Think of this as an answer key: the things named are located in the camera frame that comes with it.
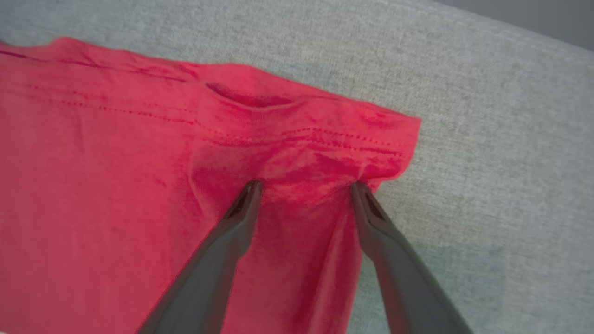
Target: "gray couch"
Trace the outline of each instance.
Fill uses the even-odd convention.
[[[593,53],[425,1],[0,1],[4,42],[59,36],[250,64],[422,118],[378,199],[471,328],[594,330]],[[365,259],[349,333],[387,332]]]

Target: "red fabric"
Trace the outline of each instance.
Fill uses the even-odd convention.
[[[349,184],[399,176],[419,124],[244,65],[2,45],[0,331],[132,333],[258,178],[223,333],[344,333]]]

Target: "gray fabric surface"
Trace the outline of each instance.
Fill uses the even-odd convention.
[[[592,333],[592,53],[424,1],[0,1],[5,42],[64,35],[421,117],[412,164],[378,199],[471,328]],[[349,333],[386,332],[366,259]]]

